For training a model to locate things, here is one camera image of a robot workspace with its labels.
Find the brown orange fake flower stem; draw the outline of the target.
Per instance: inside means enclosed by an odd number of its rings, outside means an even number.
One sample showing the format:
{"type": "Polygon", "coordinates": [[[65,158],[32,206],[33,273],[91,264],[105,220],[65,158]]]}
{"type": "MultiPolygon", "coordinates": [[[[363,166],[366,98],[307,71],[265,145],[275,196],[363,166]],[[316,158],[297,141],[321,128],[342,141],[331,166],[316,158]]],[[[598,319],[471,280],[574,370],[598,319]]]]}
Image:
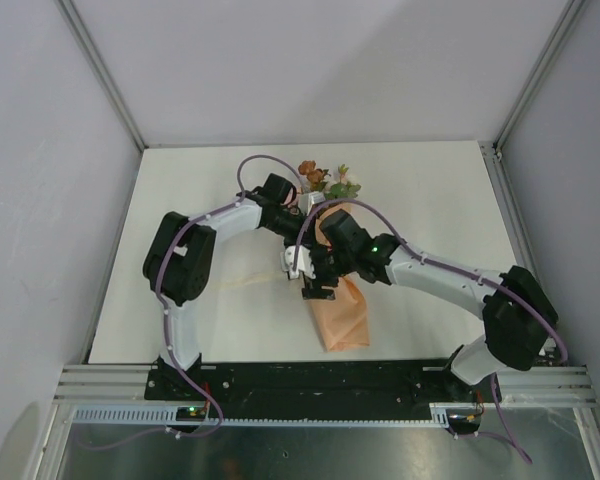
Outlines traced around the brown orange fake flower stem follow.
{"type": "Polygon", "coordinates": [[[328,169],[319,168],[312,160],[301,162],[298,173],[303,178],[303,190],[307,192],[324,192],[331,177],[328,169]]]}

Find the white fake flower stem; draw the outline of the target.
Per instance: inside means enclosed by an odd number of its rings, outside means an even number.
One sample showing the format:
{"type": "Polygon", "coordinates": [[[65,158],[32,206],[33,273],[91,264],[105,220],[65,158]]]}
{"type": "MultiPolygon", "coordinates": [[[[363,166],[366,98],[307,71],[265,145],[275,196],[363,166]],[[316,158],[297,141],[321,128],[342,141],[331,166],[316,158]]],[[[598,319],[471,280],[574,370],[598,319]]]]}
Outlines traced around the white fake flower stem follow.
{"type": "Polygon", "coordinates": [[[357,198],[360,190],[361,185],[351,177],[350,167],[341,164],[327,176],[323,194],[326,200],[357,198]]]}

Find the cream ribbon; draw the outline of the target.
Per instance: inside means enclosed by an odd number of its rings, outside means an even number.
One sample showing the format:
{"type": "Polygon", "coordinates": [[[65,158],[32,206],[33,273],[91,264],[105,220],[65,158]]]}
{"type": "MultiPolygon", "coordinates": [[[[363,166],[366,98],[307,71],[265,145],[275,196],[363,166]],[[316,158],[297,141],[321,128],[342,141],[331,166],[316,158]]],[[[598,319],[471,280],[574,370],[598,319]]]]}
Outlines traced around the cream ribbon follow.
{"type": "Polygon", "coordinates": [[[219,282],[216,287],[218,290],[226,290],[232,288],[241,288],[248,285],[258,285],[263,283],[280,282],[287,280],[287,274],[283,271],[270,271],[252,273],[245,277],[236,278],[228,281],[219,282]]]}

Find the orange beige wrapping paper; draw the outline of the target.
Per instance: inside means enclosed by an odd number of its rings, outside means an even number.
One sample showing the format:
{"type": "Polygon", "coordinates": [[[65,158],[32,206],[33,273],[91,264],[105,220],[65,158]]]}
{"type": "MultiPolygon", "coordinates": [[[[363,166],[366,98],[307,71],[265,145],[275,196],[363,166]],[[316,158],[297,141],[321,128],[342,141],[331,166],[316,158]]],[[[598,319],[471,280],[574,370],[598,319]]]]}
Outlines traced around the orange beige wrapping paper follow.
{"type": "Polygon", "coordinates": [[[339,279],[333,300],[309,300],[308,305],[326,352],[370,346],[367,302],[351,276],[339,279]]]}

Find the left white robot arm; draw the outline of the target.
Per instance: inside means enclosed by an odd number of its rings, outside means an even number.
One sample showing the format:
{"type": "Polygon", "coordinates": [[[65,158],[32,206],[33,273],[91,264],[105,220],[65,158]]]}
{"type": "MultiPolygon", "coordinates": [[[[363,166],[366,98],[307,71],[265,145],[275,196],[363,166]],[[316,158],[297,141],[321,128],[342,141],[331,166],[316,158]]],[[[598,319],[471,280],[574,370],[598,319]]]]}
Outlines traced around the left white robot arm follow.
{"type": "Polygon", "coordinates": [[[224,241],[259,228],[293,241],[304,221],[291,209],[297,196],[290,181],[271,174],[262,186],[209,213],[190,217],[172,211],[162,218],[142,274],[162,304],[160,358],[172,368],[165,385],[177,398],[190,399],[201,387],[200,374],[191,369],[201,359],[192,309],[208,284],[214,253],[224,241]]]}

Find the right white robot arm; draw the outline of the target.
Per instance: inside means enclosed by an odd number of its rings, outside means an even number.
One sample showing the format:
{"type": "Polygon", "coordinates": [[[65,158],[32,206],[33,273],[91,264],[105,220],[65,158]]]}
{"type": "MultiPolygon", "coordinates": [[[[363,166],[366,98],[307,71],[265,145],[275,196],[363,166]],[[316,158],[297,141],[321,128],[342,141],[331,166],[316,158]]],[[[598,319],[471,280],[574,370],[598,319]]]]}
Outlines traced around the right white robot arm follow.
{"type": "Polygon", "coordinates": [[[480,381],[504,368],[530,370],[556,334],[556,310],[521,266],[497,272],[452,263],[409,245],[395,231],[371,236],[344,210],[324,218],[319,229],[325,243],[309,243],[300,234],[287,252],[289,267],[305,277],[308,295],[355,273],[368,283],[427,293],[482,322],[483,334],[459,347],[441,376],[442,391],[453,401],[466,400],[480,381]]]}

